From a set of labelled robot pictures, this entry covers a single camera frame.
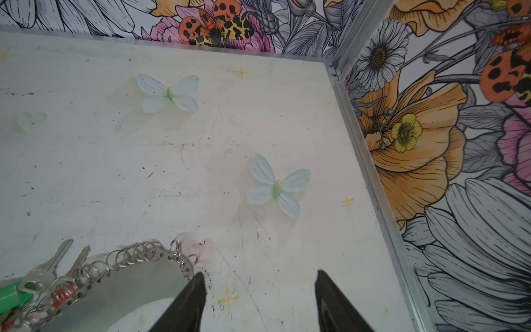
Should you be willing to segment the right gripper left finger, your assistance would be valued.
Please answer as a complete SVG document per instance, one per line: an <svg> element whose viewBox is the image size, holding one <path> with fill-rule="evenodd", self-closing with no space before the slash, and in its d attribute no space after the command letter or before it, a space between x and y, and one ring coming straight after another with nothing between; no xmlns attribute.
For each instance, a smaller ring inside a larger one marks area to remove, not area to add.
<svg viewBox="0 0 531 332"><path fill-rule="evenodd" d="M199 332L206 297L204 275L197 273L149 332Z"/></svg>

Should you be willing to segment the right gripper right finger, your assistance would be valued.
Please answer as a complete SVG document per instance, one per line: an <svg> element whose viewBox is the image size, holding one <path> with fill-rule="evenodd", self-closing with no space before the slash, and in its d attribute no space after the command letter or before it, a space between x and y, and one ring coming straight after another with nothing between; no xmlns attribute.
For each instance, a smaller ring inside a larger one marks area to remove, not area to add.
<svg viewBox="0 0 531 332"><path fill-rule="evenodd" d="M324 270L317 272L315 297L321 332L374 332Z"/></svg>

